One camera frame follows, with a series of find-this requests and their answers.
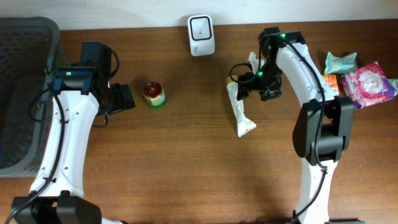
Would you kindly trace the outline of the white cream tube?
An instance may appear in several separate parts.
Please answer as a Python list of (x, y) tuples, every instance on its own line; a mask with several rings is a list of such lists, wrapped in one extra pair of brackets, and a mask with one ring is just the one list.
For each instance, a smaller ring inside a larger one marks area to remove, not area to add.
[(230, 77), (226, 78), (226, 89), (228, 92), (231, 107), (233, 109), (234, 116), (237, 121), (237, 135), (238, 137), (244, 136), (246, 133), (250, 132), (256, 128), (257, 124), (246, 117), (244, 113), (244, 103), (243, 100), (238, 100), (238, 84)]

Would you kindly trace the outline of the green lid jar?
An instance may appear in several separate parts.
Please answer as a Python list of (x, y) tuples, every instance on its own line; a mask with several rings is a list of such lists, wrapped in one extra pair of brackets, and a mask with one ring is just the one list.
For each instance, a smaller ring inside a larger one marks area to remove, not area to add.
[(163, 86), (158, 82), (149, 82), (143, 90), (146, 103), (151, 108), (161, 108), (165, 105), (166, 95)]

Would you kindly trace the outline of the small orange box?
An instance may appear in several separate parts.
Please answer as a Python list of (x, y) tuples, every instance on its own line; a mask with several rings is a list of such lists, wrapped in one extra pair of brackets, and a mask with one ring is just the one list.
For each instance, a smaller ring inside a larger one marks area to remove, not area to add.
[(338, 80), (336, 75), (323, 75), (322, 76), (324, 81), (329, 85), (329, 87), (337, 94), (340, 94), (339, 87), (338, 87)]

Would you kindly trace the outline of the teal wipes packet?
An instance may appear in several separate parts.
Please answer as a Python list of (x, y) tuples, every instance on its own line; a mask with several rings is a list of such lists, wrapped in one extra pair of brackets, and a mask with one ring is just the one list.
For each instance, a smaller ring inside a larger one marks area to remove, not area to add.
[(325, 75), (332, 73), (346, 74), (358, 69), (356, 61), (357, 53), (354, 52), (344, 57), (335, 57), (331, 52), (328, 52), (325, 61)]

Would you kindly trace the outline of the red purple tissue pack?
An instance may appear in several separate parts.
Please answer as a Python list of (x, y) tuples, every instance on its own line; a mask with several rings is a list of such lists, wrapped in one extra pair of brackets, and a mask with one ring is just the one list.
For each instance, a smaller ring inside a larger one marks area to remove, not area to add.
[(393, 99), (397, 92), (378, 62), (346, 73), (341, 84), (357, 110)]

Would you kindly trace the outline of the green kleenex tissue pack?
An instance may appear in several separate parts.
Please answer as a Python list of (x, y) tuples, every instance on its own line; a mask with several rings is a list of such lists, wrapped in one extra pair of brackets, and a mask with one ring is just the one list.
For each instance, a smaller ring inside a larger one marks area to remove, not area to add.
[(396, 93), (398, 93), (398, 79), (397, 78), (390, 78), (388, 79), (389, 83), (393, 87)]

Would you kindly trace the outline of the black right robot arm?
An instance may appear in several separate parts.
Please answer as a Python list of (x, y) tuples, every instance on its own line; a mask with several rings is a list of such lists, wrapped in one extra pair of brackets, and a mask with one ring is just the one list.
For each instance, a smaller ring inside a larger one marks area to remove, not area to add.
[(258, 54), (245, 63), (250, 72), (232, 79), (238, 86), (236, 99), (252, 91), (261, 101), (278, 98), (282, 76), (287, 77), (300, 103), (292, 142), (302, 164), (300, 198), (289, 222), (329, 223), (331, 180), (349, 146), (354, 106), (323, 79), (301, 32), (268, 27), (258, 42)]

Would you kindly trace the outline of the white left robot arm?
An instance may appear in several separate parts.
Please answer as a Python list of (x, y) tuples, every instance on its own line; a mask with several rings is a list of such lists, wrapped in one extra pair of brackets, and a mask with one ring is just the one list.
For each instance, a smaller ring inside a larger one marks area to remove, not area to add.
[(94, 119), (135, 107), (129, 85), (109, 82), (118, 58), (105, 44), (85, 42), (80, 61), (56, 71), (44, 90), (53, 106), (44, 157), (29, 195), (14, 198), (6, 223), (111, 223), (83, 198), (83, 168)]

